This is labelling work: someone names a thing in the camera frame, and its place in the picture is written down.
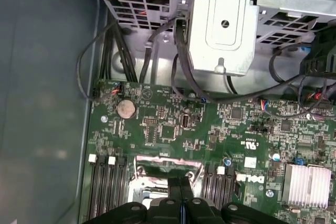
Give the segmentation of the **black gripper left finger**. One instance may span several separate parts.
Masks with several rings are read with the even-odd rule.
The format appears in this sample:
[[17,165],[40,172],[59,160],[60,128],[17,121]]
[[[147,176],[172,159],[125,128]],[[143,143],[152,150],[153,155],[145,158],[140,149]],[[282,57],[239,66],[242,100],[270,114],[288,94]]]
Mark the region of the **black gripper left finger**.
[[168,179],[168,196],[153,199],[149,208],[129,202],[114,208],[86,223],[182,223],[182,177]]

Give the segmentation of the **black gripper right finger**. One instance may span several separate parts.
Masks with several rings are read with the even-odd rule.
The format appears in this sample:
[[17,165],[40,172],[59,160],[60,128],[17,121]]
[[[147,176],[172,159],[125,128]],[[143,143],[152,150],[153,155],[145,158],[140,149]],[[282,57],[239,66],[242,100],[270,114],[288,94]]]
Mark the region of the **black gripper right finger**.
[[181,200],[182,223],[285,223],[242,204],[228,203],[219,210],[212,201],[194,197],[188,177],[181,178]]

